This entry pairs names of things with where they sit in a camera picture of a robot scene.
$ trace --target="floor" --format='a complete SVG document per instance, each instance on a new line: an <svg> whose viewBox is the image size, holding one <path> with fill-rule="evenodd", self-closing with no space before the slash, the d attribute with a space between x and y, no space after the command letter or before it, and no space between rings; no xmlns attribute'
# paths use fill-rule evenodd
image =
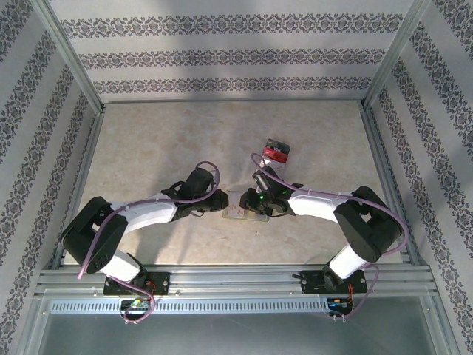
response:
<svg viewBox="0 0 473 355"><path fill-rule="evenodd" d="M250 153L268 138L291 145L285 180L311 189L382 196L355 101L220 101L109 104L81 205L145 198L214 162L220 187L253 186ZM127 234L119 248L142 263L326 263L346 240L337 224L314 217L268 223L222 212L190 216ZM67 256L66 263L74 263ZM399 255L384 258L400 263Z"/></svg>

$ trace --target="patterned wallpaper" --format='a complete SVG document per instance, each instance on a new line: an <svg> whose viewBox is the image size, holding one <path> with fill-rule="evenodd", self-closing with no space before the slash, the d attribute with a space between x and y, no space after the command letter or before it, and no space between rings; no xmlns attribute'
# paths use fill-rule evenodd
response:
<svg viewBox="0 0 473 355"><path fill-rule="evenodd" d="M412 0L50 0L104 102L363 98Z"/></svg>
<svg viewBox="0 0 473 355"><path fill-rule="evenodd" d="M31 4L0 11L0 354L14 354L95 113Z"/></svg>
<svg viewBox="0 0 473 355"><path fill-rule="evenodd" d="M471 16L467 1L432 2L372 105L462 354L473 354Z"/></svg>

